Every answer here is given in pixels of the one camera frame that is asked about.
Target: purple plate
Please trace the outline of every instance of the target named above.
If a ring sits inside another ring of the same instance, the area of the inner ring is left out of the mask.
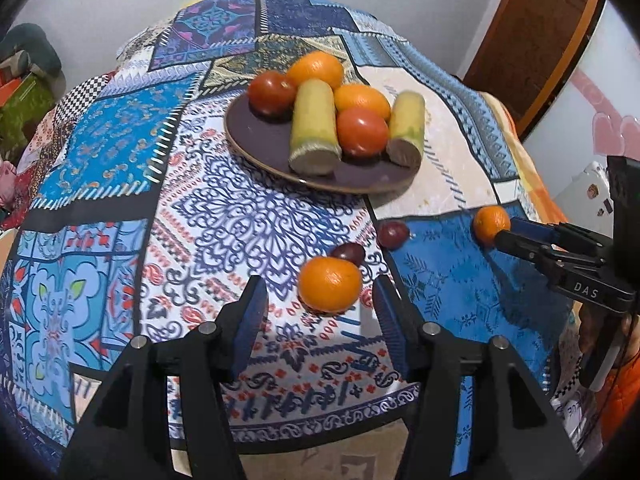
[[[342,193],[380,193],[408,186],[417,169],[398,166],[386,154],[371,160],[341,160],[333,174],[302,176],[289,167],[291,121],[267,122],[249,108],[246,93],[226,110],[226,138],[231,147],[265,171],[309,187]]]

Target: silver bolt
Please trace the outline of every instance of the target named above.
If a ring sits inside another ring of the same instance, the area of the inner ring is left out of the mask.
[[[433,321],[427,321],[422,326],[422,331],[428,335],[438,335],[440,333],[440,330],[441,330],[440,325],[437,323],[434,323]]]
[[[140,350],[144,345],[146,345],[146,337],[143,335],[137,335],[131,340],[131,346],[136,350]]]
[[[204,323],[200,323],[198,327],[198,332],[204,335],[213,334],[218,327],[213,321],[205,321]]]
[[[509,348],[509,340],[505,338],[503,335],[497,335],[491,338],[491,343],[494,344],[496,348],[500,350],[505,350]]]

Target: tomato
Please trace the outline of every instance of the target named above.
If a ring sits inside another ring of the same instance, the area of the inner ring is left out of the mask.
[[[367,108],[348,108],[336,120],[338,142],[351,156],[373,156],[385,149],[389,127],[377,113]]]
[[[252,108],[268,117],[283,115],[296,100],[296,86],[275,70],[256,77],[246,92]]]

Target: pink heart decoration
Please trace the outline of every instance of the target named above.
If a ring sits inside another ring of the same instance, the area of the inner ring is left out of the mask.
[[[625,139],[625,156],[640,160],[640,123],[633,116],[626,116],[620,124],[620,133]]]
[[[597,155],[622,155],[625,151],[625,139],[614,132],[611,118],[598,112],[593,116],[593,153]]]

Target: door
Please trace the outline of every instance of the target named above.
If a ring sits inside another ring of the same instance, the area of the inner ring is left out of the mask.
[[[581,54],[599,0],[502,0],[464,82],[507,107],[520,137]]]

